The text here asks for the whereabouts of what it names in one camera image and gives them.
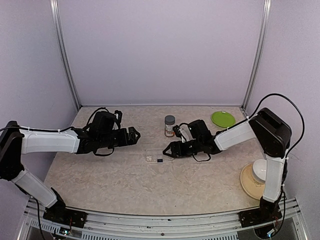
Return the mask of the clear plastic pill organizer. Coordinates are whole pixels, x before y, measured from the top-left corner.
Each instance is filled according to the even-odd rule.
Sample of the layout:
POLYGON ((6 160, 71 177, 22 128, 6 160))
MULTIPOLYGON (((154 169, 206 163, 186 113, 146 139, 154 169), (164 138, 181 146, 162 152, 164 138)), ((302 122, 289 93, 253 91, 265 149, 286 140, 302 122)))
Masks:
POLYGON ((163 155, 162 149, 147 149, 144 153, 144 159, 149 165, 169 164, 174 160, 163 155), (147 161, 147 156, 152 156, 152 161, 147 161))

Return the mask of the orange grey-capped pill bottle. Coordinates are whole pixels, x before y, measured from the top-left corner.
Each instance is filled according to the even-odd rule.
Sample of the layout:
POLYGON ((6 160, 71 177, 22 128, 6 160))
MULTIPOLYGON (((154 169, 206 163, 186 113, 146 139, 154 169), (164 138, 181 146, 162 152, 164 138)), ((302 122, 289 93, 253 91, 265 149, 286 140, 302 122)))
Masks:
POLYGON ((175 132, 173 127, 175 126, 176 119, 173 115, 166 115, 164 118, 164 134, 166 137, 173 137, 175 132))

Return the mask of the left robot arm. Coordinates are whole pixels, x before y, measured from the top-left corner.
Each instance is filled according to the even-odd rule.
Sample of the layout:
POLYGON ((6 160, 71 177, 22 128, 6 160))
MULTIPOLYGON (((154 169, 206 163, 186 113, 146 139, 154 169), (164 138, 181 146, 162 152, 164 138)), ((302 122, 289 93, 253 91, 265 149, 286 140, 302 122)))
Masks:
POLYGON ((134 128, 122 128, 122 112, 109 112, 101 107, 95 110, 82 128, 36 129, 10 121, 0 130, 0 177, 13 182, 23 192, 32 196, 50 214, 63 223, 70 218, 60 195, 48 188, 38 177, 27 170, 21 156, 31 153, 69 153, 83 155, 93 153, 99 157, 99 149, 136 145, 141 134, 134 128))

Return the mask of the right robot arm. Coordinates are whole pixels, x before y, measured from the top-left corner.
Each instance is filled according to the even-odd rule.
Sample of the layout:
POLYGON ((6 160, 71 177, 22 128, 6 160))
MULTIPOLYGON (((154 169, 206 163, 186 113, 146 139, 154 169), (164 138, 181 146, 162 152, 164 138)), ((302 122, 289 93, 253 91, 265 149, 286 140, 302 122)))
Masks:
POLYGON ((244 209, 245 195, 255 201, 256 218, 266 222, 275 212, 282 196, 287 175, 287 160, 290 151, 292 130, 281 118, 268 108, 248 116, 222 131, 212 134, 206 123, 195 120, 173 127, 178 141, 172 141, 163 155, 173 159, 192 157, 202 153, 211 158, 222 152, 248 147, 261 152, 261 158, 243 167, 240 173, 242 194, 233 197, 234 209, 244 209))

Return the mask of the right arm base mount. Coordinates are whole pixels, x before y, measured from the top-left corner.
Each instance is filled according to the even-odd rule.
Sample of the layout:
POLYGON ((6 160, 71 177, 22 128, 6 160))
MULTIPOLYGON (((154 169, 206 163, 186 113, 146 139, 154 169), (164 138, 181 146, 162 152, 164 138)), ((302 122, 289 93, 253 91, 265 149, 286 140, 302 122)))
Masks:
POLYGON ((238 217, 242 228, 275 221, 276 218, 281 219, 279 200, 270 202, 261 198, 258 208, 240 211, 238 217))

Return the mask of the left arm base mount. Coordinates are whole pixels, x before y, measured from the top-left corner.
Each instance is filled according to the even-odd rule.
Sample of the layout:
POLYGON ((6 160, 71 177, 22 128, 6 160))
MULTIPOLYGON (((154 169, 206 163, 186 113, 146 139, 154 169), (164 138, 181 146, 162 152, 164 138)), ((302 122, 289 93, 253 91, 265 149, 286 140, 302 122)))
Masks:
POLYGON ((66 208, 64 204, 56 202, 53 206, 45 209, 43 218, 69 227, 83 228, 87 215, 84 211, 66 208))

